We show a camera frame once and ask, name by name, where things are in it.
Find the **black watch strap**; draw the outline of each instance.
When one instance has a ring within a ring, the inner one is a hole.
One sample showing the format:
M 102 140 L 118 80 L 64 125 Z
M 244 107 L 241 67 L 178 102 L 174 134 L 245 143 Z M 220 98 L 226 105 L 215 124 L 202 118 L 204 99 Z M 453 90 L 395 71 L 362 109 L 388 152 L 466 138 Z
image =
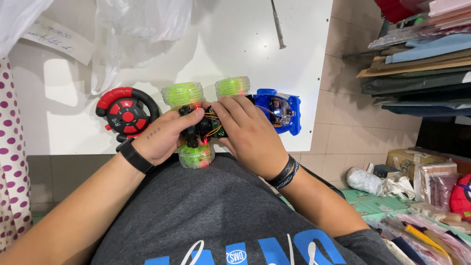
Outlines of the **black watch strap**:
M 137 170 L 147 174 L 152 171 L 155 166 L 149 163 L 145 158 L 143 158 L 132 146 L 131 142 L 134 141 L 134 138 L 126 139 L 122 142 L 117 148 L 116 152 L 121 152 L 122 156 Z
M 286 163 L 286 166 L 284 167 L 283 171 L 276 176 L 276 178 L 267 181 L 268 184 L 272 186 L 277 186 L 283 179 L 285 179 L 288 174 L 290 173 L 291 169 L 294 167 L 294 164 L 296 163 L 296 160 L 291 155 L 288 155 L 288 163 Z

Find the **white fabric with purple dots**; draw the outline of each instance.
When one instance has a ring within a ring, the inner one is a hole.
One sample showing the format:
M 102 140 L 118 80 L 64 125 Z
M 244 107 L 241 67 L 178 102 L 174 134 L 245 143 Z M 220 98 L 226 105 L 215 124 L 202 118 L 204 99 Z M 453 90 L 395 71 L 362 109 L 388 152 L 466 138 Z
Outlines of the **white fabric with purple dots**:
M 31 185 L 8 57 L 0 59 L 0 254 L 32 226 Z

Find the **red spiderman toy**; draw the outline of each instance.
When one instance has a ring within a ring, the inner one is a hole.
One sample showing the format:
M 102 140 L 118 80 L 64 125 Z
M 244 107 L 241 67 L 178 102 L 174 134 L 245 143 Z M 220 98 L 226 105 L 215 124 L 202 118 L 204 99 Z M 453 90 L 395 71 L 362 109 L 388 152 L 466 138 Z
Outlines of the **red spiderman toy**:
M 471 221 L 471 174 L 458 180 L 451 191 L 450 210 L 461 214 L 464 221 Z

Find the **transparent wheel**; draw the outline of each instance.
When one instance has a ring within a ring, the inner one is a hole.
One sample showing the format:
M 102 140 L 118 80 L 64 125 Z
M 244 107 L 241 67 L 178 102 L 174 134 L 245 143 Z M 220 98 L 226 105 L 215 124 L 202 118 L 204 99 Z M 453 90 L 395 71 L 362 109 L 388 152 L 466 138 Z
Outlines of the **transparent wheel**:
M 203 86 L 199 82 L 169 85 L 162 88 L 162 98 L 171 108 L 203 100 Z
M 214 86 L 218 97 L 244 95 L 250 90 L 250 80 L 248 76 L 231 77 L 217 81 Z
M 183 146 L 179 151 L 180 163 L 184 168 L 201 168 L 209 165 L 216 156 L 210 144 L 200 145 L 197 148 Z

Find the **smartwatch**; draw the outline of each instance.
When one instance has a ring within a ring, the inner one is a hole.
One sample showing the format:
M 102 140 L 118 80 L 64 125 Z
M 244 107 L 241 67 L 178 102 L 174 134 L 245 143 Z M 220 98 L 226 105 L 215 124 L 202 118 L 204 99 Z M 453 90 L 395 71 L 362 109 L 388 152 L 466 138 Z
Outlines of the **smartwatch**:
M 144 174 L 151 172 L 155 166 L 143 158 L 132 146 L 134 138 L 126 139 L 116 148 L 116 152 L 121 152 L 122 156 L 137 170 Z

